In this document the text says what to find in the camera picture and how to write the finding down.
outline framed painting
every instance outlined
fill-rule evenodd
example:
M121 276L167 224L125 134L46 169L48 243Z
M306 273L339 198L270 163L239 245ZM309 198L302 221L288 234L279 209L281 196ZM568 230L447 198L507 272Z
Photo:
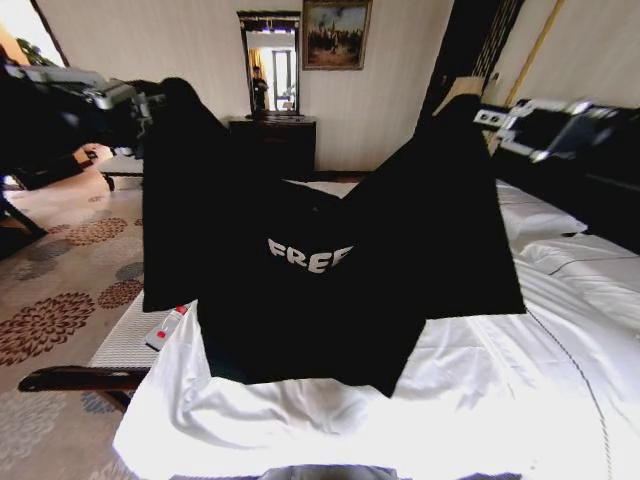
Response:
M362 70L372 0L304 0L302 68Z

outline dresser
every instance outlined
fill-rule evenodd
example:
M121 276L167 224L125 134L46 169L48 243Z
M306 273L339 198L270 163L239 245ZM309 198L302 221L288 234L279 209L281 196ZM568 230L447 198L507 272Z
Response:
M316 153L315 118L235 117L229 121L229 129L249 168L288 179L311 178Z

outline carpet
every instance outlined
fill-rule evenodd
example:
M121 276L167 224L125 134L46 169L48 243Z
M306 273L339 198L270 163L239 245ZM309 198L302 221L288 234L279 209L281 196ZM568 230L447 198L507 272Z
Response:
M0 478L128 480L121 414L89 392L20 393L28 373L85 365L143 285L140 179L95 166L7 198L49 233L0 261Z

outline remote control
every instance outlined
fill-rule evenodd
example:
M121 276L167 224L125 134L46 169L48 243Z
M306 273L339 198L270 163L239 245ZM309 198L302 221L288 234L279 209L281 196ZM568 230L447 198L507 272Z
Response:
M185 313L187 313L187 307L184 305L171 310L171 313L144 337L146 345L159 352L164 344L167 343Z

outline headboard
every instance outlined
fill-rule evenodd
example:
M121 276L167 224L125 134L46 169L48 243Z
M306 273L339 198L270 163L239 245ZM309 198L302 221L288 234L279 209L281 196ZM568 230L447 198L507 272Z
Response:
M640 110L616 110L575 158L531 163L498 148L495 174L583 221L587 233L640 253Z

